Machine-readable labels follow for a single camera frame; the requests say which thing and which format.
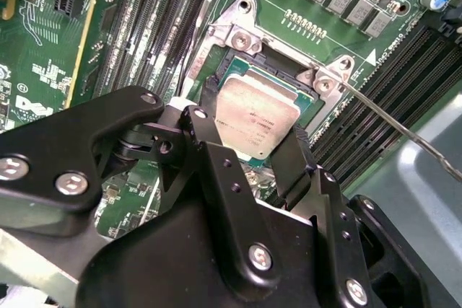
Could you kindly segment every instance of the green circuit board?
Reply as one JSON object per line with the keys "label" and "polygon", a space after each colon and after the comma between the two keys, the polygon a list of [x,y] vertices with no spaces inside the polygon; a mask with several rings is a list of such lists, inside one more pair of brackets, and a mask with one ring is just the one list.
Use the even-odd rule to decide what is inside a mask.
{"label": "green circuit board", "polygon": [[[9,6],[9,1],[0,0],[0,12]],[[142,66],[149,45],[157,39],[153,33],[162,24],[168,0],[155,0],[152,8],[143,13],[147,1],[85,0],[82,13],[69,17],[56,11],[55,0],[15,0],[12,17],[0,19],[0,132],[129,84],[141,84],[151,90],[160,86],[158,73],[163,60],[157,60],[146,78],[142,76]],[[181,1],[179,4],[187,4],[189,0]],[[197,47],[206,37],[209,25],[234,1],[211,0],[199,30]],[[341,55],[351,56],[354,73],[350,83],[360,88],[374,78],[374,70],[427,11],[418,0],[390,0],[385,7],[380,0],[367,3],[390,18],[378,35],[366,33],[366,27],[346,21],[327,10],[325,2],[313,0],[256,0],[256,25],[321,64]],[[175,16],[181,22],[185,9],[181,7]],[[124,58],[135,19],[144,20],[141,30],[145,31],[137,37],[135,54]],[[173,33],[176,33],[173,29],[167,32],[169,45],[181,43],[182,38]],[[228,50],[212,48],[188,95],[190,99],[197,100],[205,78],[220,67]],[[119,64],[118,76],[108,72],[114,62]],[[177,76],[179,68],[180,62],[172,66],[171,74]],[[175,78],[169,79],[163,87],[167,90],[165,101],[175,87]],[[347,102],[347,97],[339,101],[337,108],[311,134],[311,141],[321,136]],[[304,126],[312,116],[305,112],[299,122]],[[255,172],[248,168],[246,174],[253,177]],[[157,176],[154,164],[141,162],[128,175],[104,184],[103,202],[97,214],[101,234],[119,237],[130,231],[135,221],[147,221],[156,215],[160,203]],[[264,199],[274,190],[274,184],[269,180],[252,188],[256,196]]]}

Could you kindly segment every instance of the black plastic bracket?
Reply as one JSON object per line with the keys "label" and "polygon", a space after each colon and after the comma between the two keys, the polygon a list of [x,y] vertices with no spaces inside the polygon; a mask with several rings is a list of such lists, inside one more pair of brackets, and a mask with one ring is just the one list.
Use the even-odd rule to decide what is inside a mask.
{"label": "black plastic bracket", "polygon": [[[239,159],[222,145],[213,118],[200,107],[187,107],[180,124],[197,151],[195,166],[223,279],[242,299],[260,300],[277,287],[281,262]],[[269,268],[252,263],[252,246],[266,252]]]}
{"label": "black plastic bracket", "polygon": [[[321,305],[383,307],[375,303],[354,213],[344,205],[335,177],[324,169],[317,169],[311,176],[310,190],[292,212],[311,220],[318,230],[316,291]],[[363,295],[357,290],[352,292],[354,283],[360,285]]]}
{"label": "black plastic bracket", "polygon": [[[155,122],[163,110],[159,97],[127,87],[3,133],[0,158],[23,159],[28,172],[0,180],[0,226],[53,236],[82,231],[100,202],[101,177],[119,133]],[[67,172],[87,180],[84,193],[56,189],[57,178]]]}

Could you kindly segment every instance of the yellow slot edge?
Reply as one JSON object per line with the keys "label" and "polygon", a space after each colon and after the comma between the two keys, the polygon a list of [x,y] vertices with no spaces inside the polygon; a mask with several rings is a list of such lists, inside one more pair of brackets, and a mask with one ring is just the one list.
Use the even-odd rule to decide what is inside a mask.
{"label": "yellow slot edge", "polygon": [[72,72],[72,81],[69,93],[67,95],[66,104],[64,108],[68,108],[71,105],[72,95],[74,94],[75,84],[77,82],[77,75],[79,73],[80,63],[82,62],[82,56],[84,52],[85,43],[87,42],[88,30],[93,17],[93,11],[95,10],[96,0],[90,0],[90,8],[88,9],[87,18],[85,19],[84,30],[80,39],[79,50],[77,52],[77,58],[75,61],[74,71]]}

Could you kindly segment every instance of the ram slot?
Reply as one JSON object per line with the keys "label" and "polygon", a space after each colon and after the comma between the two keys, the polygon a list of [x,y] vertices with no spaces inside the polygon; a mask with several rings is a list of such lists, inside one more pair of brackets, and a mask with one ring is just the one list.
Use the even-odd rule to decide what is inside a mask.
{"label": "ram slot", "polygon": [[135,71],[137,70],[142,53],[146,49],[150,35],[155,35],[157,19],[162,15],[168,0],[144,0],[143,9],[136,19],[134,30],[128,42],[126,54],[121,64],[117,89],[136,83]]}
{"label": "ram slot", "polygon": [[154,89],[153,77],[155,78],[155,75],[157,75],[155,74],[153,76],[154,67],[163,65],[162,60],[165,59],[166,50],[170,48],[176,36],[178,25],[180,24],[181,17],[185,13],[189,1],[190,0],[169,1],[167,11],[161,19],[161,23],[164,25],[160,28],[141,70],[140,85],[143,87]]}
{"label": "ram slot", "polygon": [[110,92],[118,77],[123,56],[126,52],[126,43],[133,27],[135,16],[139,10],[141,0],[122,0],[115,26],[111,33],[112,42],[106,53],[105,62],[98,77],[95,88],[95,97]]}
{"label": "ram slot", "polygon": [[196,20],[201,11],[201,4],[204,0],[191,0],[185,15],[183,16],[183,21],[179,26],[177,32],[178,38],[184,38],[184,40],[174,40],[173,45],[171,46],[169,53],[167,54],[166,64],[162,67],[162,70],[157,77],[155,92],[164,97],[167,94],[168,89],[172,83],[173,77],[175,76],[176,68],[178,64],[184,59],[186,51],[188,50],[189,45],[191,44],[191,39],[193,37],[194,29],[196,26]]}

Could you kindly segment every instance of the white printed label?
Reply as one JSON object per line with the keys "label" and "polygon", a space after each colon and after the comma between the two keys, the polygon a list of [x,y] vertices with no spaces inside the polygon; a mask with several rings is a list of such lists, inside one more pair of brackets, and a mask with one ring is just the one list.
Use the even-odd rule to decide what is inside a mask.
{"label": "white printed label", "polygon": [[32,111],[38,116],[48,116],[53,114],[53,108],[45,107],[39,102],[31,102],[21,95],[16,96],[16,103],[14,105],[20,110]]}

